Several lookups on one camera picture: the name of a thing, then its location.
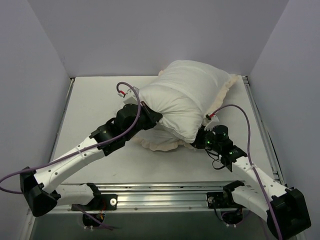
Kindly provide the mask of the white pillow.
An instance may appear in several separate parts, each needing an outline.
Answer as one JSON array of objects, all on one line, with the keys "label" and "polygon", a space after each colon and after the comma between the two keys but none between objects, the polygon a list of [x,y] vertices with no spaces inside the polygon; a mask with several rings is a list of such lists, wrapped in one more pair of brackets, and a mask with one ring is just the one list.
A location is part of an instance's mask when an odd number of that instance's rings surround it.
[{"label": "white pillow", "polygon": [[139,99],[162,118],[154,128],[140,131],[138,137],[155,144],[194,142],[203,113],[188,96],[170,87],[149,84],[139,90]]}]

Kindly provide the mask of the grey and cream pillowcase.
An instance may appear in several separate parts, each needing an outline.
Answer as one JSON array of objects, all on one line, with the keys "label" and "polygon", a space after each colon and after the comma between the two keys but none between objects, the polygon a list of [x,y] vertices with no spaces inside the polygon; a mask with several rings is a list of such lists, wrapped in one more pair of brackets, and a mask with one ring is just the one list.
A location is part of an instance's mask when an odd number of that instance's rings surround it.
[{"label": "grey and cream pillowcase", "polygon": [[[202,111],[201,127],[204,127],[208,122],[208,116],[222,106],[228,91],[239,79],[239,75],[229,74],[206,63],[176,60],[162,70],[155,80],[145,86],[164,86],[185,94]],[[180,145],[187,148],[191,146],[191,143],[183,140],[156,144],[142,139],[138,134],[132,138],[132,141],[151,151],[167,152]]]}]

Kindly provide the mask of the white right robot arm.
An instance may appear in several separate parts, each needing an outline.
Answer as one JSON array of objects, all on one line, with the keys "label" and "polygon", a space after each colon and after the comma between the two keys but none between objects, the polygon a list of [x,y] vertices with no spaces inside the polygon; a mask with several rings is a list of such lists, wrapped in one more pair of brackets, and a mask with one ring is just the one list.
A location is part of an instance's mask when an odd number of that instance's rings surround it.
[{"label": "white right robot arm", "polygon": [[223,187],[223,203],[245,207],[264,220],[278,240],[288,240],[311,227],[305,197],[267,175],[229,138],[225,125],[212,130],[202,126],[192,146],[215,152],[220,163],[239,177]]}]

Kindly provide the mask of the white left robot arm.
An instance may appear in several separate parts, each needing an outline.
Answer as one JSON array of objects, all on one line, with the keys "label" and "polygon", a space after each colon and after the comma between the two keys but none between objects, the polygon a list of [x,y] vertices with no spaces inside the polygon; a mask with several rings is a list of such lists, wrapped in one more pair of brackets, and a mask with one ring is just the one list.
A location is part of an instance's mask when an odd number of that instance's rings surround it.
[{"label": "white left robot arm", "polygon": [[66,185],[63,182],[86,167],[125,146],[141,130],[154,128],[162,114],[144,102],[126,104],[116,116],[99,126],[75,148],[39,169],[26,167],[20,173],[21,192],[35,217],[56,206],[70,205],[74,210],[98,210],[104,204],[102,193],[94,183]]}]

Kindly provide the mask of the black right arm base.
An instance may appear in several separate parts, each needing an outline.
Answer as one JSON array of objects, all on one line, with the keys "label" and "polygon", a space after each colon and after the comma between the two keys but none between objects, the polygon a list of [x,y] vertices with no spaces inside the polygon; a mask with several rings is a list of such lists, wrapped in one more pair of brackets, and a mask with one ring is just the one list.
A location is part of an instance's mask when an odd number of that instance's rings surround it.
[{"label": "black right arm base", "polygon": [[207,192],[206,200],[209,209],[214,210],[217,219],[227,226],[234,228],[241,224],[246,216],[244,207],[236,202],[232,197],[232,192],[238,187],[244,187],[242,181],[236,180],[222,188],[222,191]]}]

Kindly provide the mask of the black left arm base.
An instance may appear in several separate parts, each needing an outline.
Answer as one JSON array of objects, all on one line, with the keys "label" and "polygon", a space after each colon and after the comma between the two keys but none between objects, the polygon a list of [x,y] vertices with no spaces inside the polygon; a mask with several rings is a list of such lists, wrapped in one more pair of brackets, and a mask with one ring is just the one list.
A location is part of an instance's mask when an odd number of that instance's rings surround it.
[{"label": "black left arm base", "polygon": [[93,199],[86,205],[72,204],[71,210],[82,213],[82,223],[85,227],[105,228],[105,211],[115,211],[118,195],[115,193],[102,194],[94,183],[86,184],[93,193]]}]

